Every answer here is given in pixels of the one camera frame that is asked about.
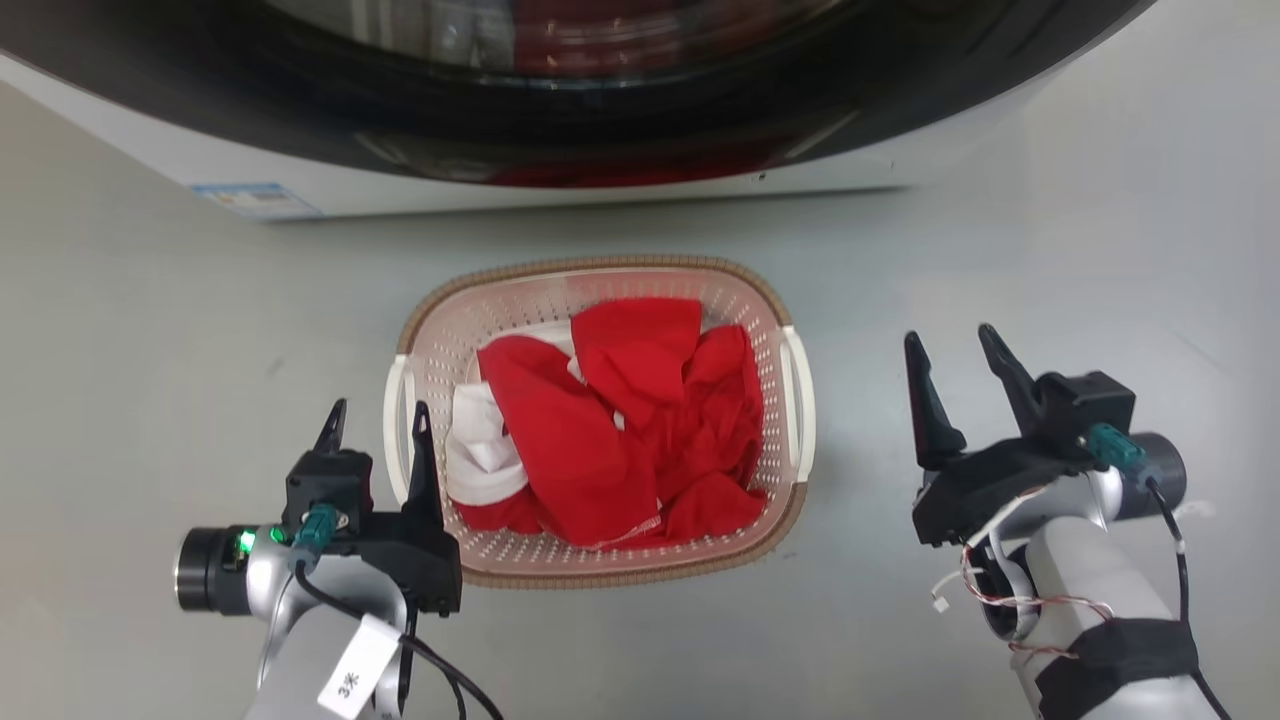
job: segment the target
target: cable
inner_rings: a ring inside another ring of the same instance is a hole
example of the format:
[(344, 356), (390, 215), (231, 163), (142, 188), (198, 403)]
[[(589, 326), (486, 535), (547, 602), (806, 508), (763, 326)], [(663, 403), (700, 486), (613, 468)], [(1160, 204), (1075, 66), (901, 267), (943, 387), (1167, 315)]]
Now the cable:
[[(1166, 501), (1164, 493), (1160, 492), (1160, 483), (1156, 478), (1147, 478), (1147, 489), (1151, 491), (1151, 497), (1155, 498), (1156, 505), (1160, 506), (1160, 514), (1165, 516), (1165, 524), (1169, 525), (1169, 534), (1174, 537), (1174, 547), (1178, 552), (1178, 615), (1189, 630), (1190, 578), (1187, 573), (1187, 541), (1183, 539), (1183, 530), (1178, 527), (1178, 519), (1174, 518), (1174, 512), (1169, 509), (1169, 501)], [(1222, 707), (1222, 702), (1217, 700), (1217, 696), (1213, 693), (1213, 688), (1208, 687), (1208, 680), (1204, 679), (1204, 674), (1197, 669), (1192, 673), (1192, 679), (1196, 680), (1196, 687), (1199, 688), (1201, 694), (1204, 696), (1204, 701), (1213, 708), (1213, 712), (1216, 712), (1222, 720), (1231, 720), (1231, 715), (1228, 714), (1225, 707)]]
[(1165, 524), (1169, 525), (1169, 534), (1174, 536), (1174, 551), (1178, 553), (1178, 616), (1190, 623), (1192, 587), (1190, 578), (1187, 574), (1187, 541), (1183, 539), (1183, 530), (1178, 527), (1178, 518), (1174, 518), (1174, 511), (1169, 509), (1169, 501), (1160, 492), (1160, 484), (1155, 478), (1147, 479), (1147, 489), (1151, 491), (1151, 497), (1155, 498), (1156, 505), (1160, 507), (1160, 514), (1165, 516)]
[(365, 616), (364, 612), (312, 585), (311, 580), (307, 579), (307, 565), (301, 560), (293, 566), (293, 582), (298, 583), (298, 587), (306, 591), (306, 593), (311, 597), (316, 598), (320, 605), (328, 605), (348, 618), (355, 618), (357, 623)]
[(978, 585), (975, 585), (973, 582), (973, 574), (978, 570), (978, 568), (973, 568), (973, 565), (970, 565), (969, 562), (969, 553), (972, 550), (973, 550), (972, 547), (965, 546), (964, 550), (960, 551), (960, 577), (964, 578), (964, 585), (969, 591), (969, 594), (978, 598), (978, 602), (983, 605), (991, 605), (995, 607), (1018, 607), (1020, 605), (1034, 606), (1034, 607), (1048, 606), (1048, 605), (1083, 605), (1089, 610), (1097, 612), (1103, 621), (1115, 618), (1115, 611), (1111, 610), (1110, 605), (1105, 602), (1096, 602), (1087, 597), (1076, 597), (1071, 594), (1056, 594), (1053, 597), (1029, 597), (1029, 596), (1000, 597), (1000, 596), (987, 594), (980, 589), (978, 589)]
[(449, 689), (453, 691), (453, 700), (458, 701), (458, 720), (467, 720), (467, 698), (462, 697), (462, 688), (453, 678), (445, 679), (449, 680)]
[(1024, 502), (1028, 502), (1047, 491), (1048, 486), (1034, 487), (1006, 502), (1004, 507), (991, 516), (991, 520), (987, 520), (986, 525), (978, 528), (977, 533), (969, 536), (969, 539), (964, 541), (965, 547), (978, 547), (982, 541), (987, 539), (987, 536), (989, 536), (992, 530), (998, 528), (1001, 523), (1007, 520), (1009, 516), (1014, 514), (1014, 510), (1018, 510)]
[[(348, 618), (353, 618), (357, 621), (364, 619), (364, 612), (315, 587), (311, 580), (307, 579), (306, 562), (298, 561), (298, 564), (293, 566), (293, 579), (298, 583), (300, 588), (321, 605), (328, 605), (338, 612), (342, 612)], [(444, 674), (444, 678), (449, 682), (449, 688), (453, 689), (453, 697), (458, 701), (458, 720), (467, 720), (467, 703), (466, 698), (462, 697), (461, 688), (466, 688), (466, 691), (471, 693), (471, 697), (476, 698), (476, 701), (484, 706), (485, 711), (489, 712), (489, 716), (493, 717), (493, 720), (503, 720), (502, 711), (498, 710), (498, 706), (494, 705), (494, 702), (489, 700), (489, 696), (480, 689), (480, 685), (476, 685), (471, 678), (462, 674), (462, 671), (451, 665), (448, 660), (436, 655), (435, 651), (428, 647), (426, 643), (412, 635), (401, 635), (399, 642), (401, 646), (416, 652)]]
[[(983, 570), (982, 568), (970, 568), (969, 571), (975, 575), (986, 573), (986, 570)], [(963, 577), (964, 577), (964, 569), (952, 570), (946, 575), (943, 575), (942, 579), (933, 585), (933, 589), (929, 591), (929, 594), (933, 596), (933, 607), (938, 612), (946, 612), (947, 609), (951, 607), (951, 603), (947, 602), (947, 598), (942, 597), (942, 588), (945, 588), (946, 584), (950, 583), (951, 580), (956, 580)]]
[(1080, 659), (1079, 655), (1076, 655), (1076, 653), (1074, 653), (1074, 652), (1071, 652), (1069, 650), (1062, 650), (1060, 647), (1036, 647), (1036, 646), (1023, 644), (1023, 643), (1009, 643), (1009, 650), (1011, 650), (1014, 652), (1025, 652), (1027, 653), (1027, 660), (1023, 661), (1024, 666), (1027, 665), (1027, 662), (1030, 662), (1032, 657), (1037, 656), (1037, 655), (1056, 655), (1059, 657), (1066, 657), (1069, 660), (1079, 660)]
[(1217, 700), (1217, 696), (1213, 694), (1213, 689), (1208, 687), (1208, 680), (1204, 679), (1204, 674), (1197, 670), (1192, 673), (1192, 679), (1196, 680), (1196, 687), (1201, 689), (1201, 693), (1203, 693), (1204, 700), (1208, 701), (1208, 705), (1210, 707), (1213, 708), (1213, 712), (1217, 712), (1217, 716), (1221, 717), (1222, 720), (1231, 720), (1231, 716), (1228, 715), (1226, 708), (1222, 707), (1222, 703)]
[(467, 678), (466, 675), (462, 674), (461, 670), (458, 670), (453, 665), (449, 665), (448, 660), (436, 655), (435, 651), (428, 647), (426, 643), (424, 643), (417, 638), (404, 635), (401, 638), (401, 644), (419, 653), (424, 660), (426, 660), (431, 665), (435, 665), (435, 667), (440, 673), (444, 673), (445, 678), (449, 678), (451, 680), (454, 680), (460, 685), (466, 688), (466, 691), (471, 694), (471, 697), (476, 698), (476, 702), (479, 702), (485, 708), (485, 712), (489, 714), (489, 717), (493, 717), (493, 720), (503, 720), (502, 711), (498, 710), (498, 706), (494, 705), (494, 702), (489, 698), (489, 696), (480, 689), (480, 685), (476, 685), (474, 682), (471, 682), (471, 678)]

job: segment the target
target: basket rim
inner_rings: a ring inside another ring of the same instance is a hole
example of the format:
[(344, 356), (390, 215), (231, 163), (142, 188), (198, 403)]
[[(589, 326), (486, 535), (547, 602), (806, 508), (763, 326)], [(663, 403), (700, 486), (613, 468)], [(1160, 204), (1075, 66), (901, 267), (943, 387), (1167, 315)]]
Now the basket rim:
[(751, 269), (732, 260), (704, 255), (617, 255), (608, 258), (571, 258), (566, 260), (544, 260), (539, 263), (507, 265), (503, 268), (480, 270), (477, 273), (470, 273), (453, 278), (452, 281), (433, 290), (430, 295), (417, 304), (417, 307), (415, 307), (413, 313), (410, 314), (408, 322), (404, 323), (404, 331), (401, 332), (399, 343), (397, 345), (396, 351), (401, 355), (408, 355), (412, 352), (413, 342), (417, 340), (417, 333), (422, 329), (422, 323), (426, 322), (428, 315), (430, 315), (431, 311), (439, 307), (445, 300), (474, 287), (515, 279), (534, 279), (541, 275), (622, 269), (710, 270), (732, 275), (751, 286), (753, 290), (760, 293), (760, 297), (763, 297), (769, 305), (769, 310), (773, 311), (773, 316), (777, 318), (778, 325), (785, 327), (791, 324), (791, 313), (787, 310), (787, 306), (782, 302), (782, 299), (778, 297), (778, 293), (773, 290), (773, 287)]
[[(513, 279), (534, 279), (541, 275), (556, 275), (564, 273), (582, 273), (591, 270), (621, 270), (621, 269), (680, 269), (680, 270), (705, 270), (732, 275), (755, 290), (768, 304), (780, 327), (791, 325), (791, 313), (778, 293), (759, 274), (745, 265), (726, 260), (723, 258), (710, 258), (699, 255), (618, 255), (605, 258), (575, 258), (564, 260), (544, 260), (538, 263), (525, 263), (481, 270), (457, 277), (431, 291), (417, 307), (413, 309), (401, 333), (397, 352), (410, 355), (419, 332), (426, 318), (460, 292), (474, 287), (507, 282)], [(800, 510), (804, 507), (808, 496), (808, 483), (792, 483), (786, 498), (786, 509), (778, 521), (769, 529), (768, 534), (755, 543), (737, 550), (732, 553), (712, 557), (707, 560), (694, 560), (681, 564), (650, 568), (644, 570), (614, 570), (600, 573), (575, 573), (575, 574), (541, 574), (541, 573), (493, 573), (476, 570), (463, 564), (462, 579), (465, 583), (476, 587), (499, 589), (585, 589), (585, 588), (611, 588), (626, 585), (641, 585), (660, 583), (681, 578), (707, 575), (746, 565), (759, 560), (773, 551), (782, 538), (791, 532)]]

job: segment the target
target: washing machine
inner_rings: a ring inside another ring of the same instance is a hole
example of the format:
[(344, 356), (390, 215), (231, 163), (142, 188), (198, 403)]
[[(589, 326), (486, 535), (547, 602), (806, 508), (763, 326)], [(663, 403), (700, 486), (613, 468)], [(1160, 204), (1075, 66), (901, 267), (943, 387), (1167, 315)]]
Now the washing machine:
[(247, 218), (928, 182), (1152, 0), (0, 0), (0, 79)]

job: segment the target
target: black strap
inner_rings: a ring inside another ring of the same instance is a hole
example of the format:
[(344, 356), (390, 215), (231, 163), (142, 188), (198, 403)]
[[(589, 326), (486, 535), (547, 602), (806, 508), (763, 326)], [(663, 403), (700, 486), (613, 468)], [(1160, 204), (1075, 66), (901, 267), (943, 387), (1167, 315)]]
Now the black strap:
[(1080, 633), (1036, 678), (1044, 720), (1079, 720), (1120, 688), (1199, 670), (1190, 625), (1180, 620), (1119, 618)]

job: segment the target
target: black cable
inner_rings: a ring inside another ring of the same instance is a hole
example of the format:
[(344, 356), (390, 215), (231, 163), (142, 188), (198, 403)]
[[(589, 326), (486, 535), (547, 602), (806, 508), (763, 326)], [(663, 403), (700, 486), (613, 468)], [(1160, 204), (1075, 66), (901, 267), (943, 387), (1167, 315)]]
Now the black cable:
[(301, 560), (298, 561), (297, 565), (293, 566), (293, 582), (298, 583), (300, 588), (306, 591), (306, 593), (310, 594), (311, 597), (316, 598), (320, 602), (320, 605), (328, 605), (329, 607), (333, 607), (334, 610), (342, 612), (348, 618), (355, 618), (357, 623), (365, 618), (364, 612), (356, 610), (355, 607), (347, 605), (346, 602), (338, 600), (337, 597), (328, 594), (320, 588), (312, 585), (311, 580), (307, 579), (306, 568), (307, 564), (302, 562)]
[(1208, 687), (1208, 680), (1204, 679), (1204, 674), (1197, 670), (1192, 673), (1192, 679), (1196, 680), (1196, 685), (1201, 689), (1201, 693), (1204, 696), (1204, 700), (1208, 701), (1208, 705), (1210, 707), (1213, 708), (1213, 712), (1217, 712), (1217, 716), (1221, 717), (1222, 720), (1231, 720), (1231, 716), (1228, 715), (1226, 708), (1222, 707), (1221, 701), (1219, 701), (1217, 696), (1213, 694), (1213, 689)]
[[(1178, 609), (1181, 623), (1190, 630), (1190, 578), (1187, 574), (1187, 543), (1183, 541), (1183, 530), (1178, 527), (1178, 519), (1174, 518), (1174, 511), (1169, 509), (1169, 501), (1160, 492), (1160, 486), (1155, 478), (1147, 479), (1147, 489), (1151, 491), (1151, 497), (1156, 500), (1156, 505), (1160, 506), (1160, 514), (1165, 516), (1165, 524), (1169, 525), (1169, 534), (1174, 536), (1174, 542), (1178, 543)], [(1204, 701), (1208, 702), (1213, 712), (1217, 714), (1222, 720), (1231, 720), (1231, 716), (1222, 707), (1222, 702), (1217, 700), (1213, 694), (1213, 688), (1208, 687), (1208, 680), (1204, 679), (1204, 674), (1198, 669), (1192, 673), (1192, 679), (1196, 680), (1196, 687), (1201, 689), (1201, 694), (1204, 696)]]
[(461, 670), (458, 670), (453, 665), (449, 665), (448, 660), (436, 655), (435, 651), (431, 650), (426, 643), (424, 643), (417, 638), (404, 635), (401, 638), (401, 644), (419, 653), (424, 660), (426, 660), (431, 665), (435, 665), (435, 667), (440, 673), (444, 673), (445, 678), (449, 678), (451, 680), (454, 680), (460, 685), (466, 688), (466, 691), (471, 693), (471, 697), (476, 698), (476, 702), (479, 702), (485, 708), (485, 712), (489, 714), (489, 717), (493, 717), (493, 720), (503, 720), (502, 711), (498, 710), (498, 706), (494, 705), (494, 702), (489, 700), (489, 696), (480, 689), (480, 685), (476, 685), (474, 682), (471, 682), (471, 678), (467, 678), (466, 675), (462, 674)]
[(449, 680), (449, 689), (453, 691), (453, 700), (458, 701), (458, 720), (467, 720), (467, 698), (462, 697), (462, 688), (453, 678), (445, 676), (445, 679)]
[(1156, 483), (1155, 478), (1147, 480), (1147, 489), (1151, 491), (1151, 497), (1156, 500), (1156, 505), (1160, 506), (1160, 514), (1165, 516), (1165, 524), (1169, 525), (1169, 534), (1174, 536), (1174, 542), (1178, 548), (1178, 616), (1185, 623), (1190, 623), (1190, 594), (1192, 583), (1187, 574), (1187, 543), (1183, 541), (1183, 530), (1178, 527), (1178, 519), (1174, 518), (1174, 511), (1169, 509), (1169, 501), (1165, 500), (1164, 493), (1160, 492), (1160, 486)]
[[(302, 588), (307, 594), (314, 597), (321, 605), (328, 605), (329, 607), (333, 607), (338, 612), (342, 612), (348, 618), (353, 618), (357, 621), (364, 619), (365, 616), (364, 612), (356, 610), (351, 605), (347, 605), (346, 602), (333, 597), (332, 594), (325, 593), (320, 588), (311, 584), (311, 580), (308, 580), (306, 575), (306, 562), (300, 561), (293, 568), (293, 579), (294, 582), (298, 583), (300, 588)], [(458, 720), (467, 720), (467, 703), (466, 698), (462, 697), (461, 688), (466, 688), (466, 691), (471, 693), (471, 697), (476, 698), (476, 701), (481, 706), (484, 706), (484, 708), (489, 712), (489, 716), (493, 717), (493, 720), (503, 720), (502, 711), (498, 710), (498, 706), (494, 705), (494, 702), (489, 700), (489, 696), (480, 689), (480, 685), (476, 685), (475, 682), (471, 680), (471, 678), (463, 675), (462, 671), (451, 665), (448, 660), (444, 660), (443, 657), (436, 655), (435, 651), (431, 650), (426, 643), (412, 635), (401, 635), (399, 642), (406, 648), (422, 656), (422, 659), (425, 659), (428, 662), (434, 665), (440, 673), (444, 674), (444, 678), (449, 682), (449, 687), (453, 689), (453, 697), (458, 701)]]

